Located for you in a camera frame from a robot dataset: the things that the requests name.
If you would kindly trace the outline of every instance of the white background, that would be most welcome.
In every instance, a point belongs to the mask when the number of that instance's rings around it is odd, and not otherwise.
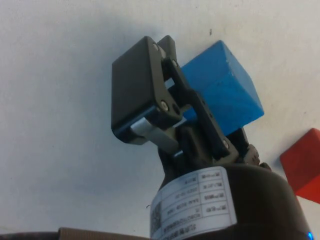
[[[265,110],[248,138],[283,176],[279,155],[320,129],[319,12],[318,0],[1,0],[0,232],[149,236],[156,147],[110,129],[111,64],[145,35],[171,35],[181,65],[225,41]],[[319,238],[320,206],[299,200]]]

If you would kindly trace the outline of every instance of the blue cube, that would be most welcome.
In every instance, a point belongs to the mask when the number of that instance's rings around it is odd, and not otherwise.
[[[190,86],[201,93],[223,133],[228,135],[264,115],[255,86],[223,41],[182,67]],[[184,113],[195,120],[193,109]]]

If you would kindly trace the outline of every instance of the qr code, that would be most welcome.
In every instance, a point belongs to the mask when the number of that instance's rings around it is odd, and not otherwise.
[[[159,202],[151,213],[151,235],[161,228],[161,202]]]

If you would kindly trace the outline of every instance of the white label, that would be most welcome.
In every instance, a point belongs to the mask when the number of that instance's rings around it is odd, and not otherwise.
[[[227,171],[208,167],[165,185],[151,204],[150,237],[180,240],[237,223]]]

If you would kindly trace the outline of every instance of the red cube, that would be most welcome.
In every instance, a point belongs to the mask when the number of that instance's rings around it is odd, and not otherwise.
[[[295,194],[320,204],[320,131],[309,130],[280,161]]]

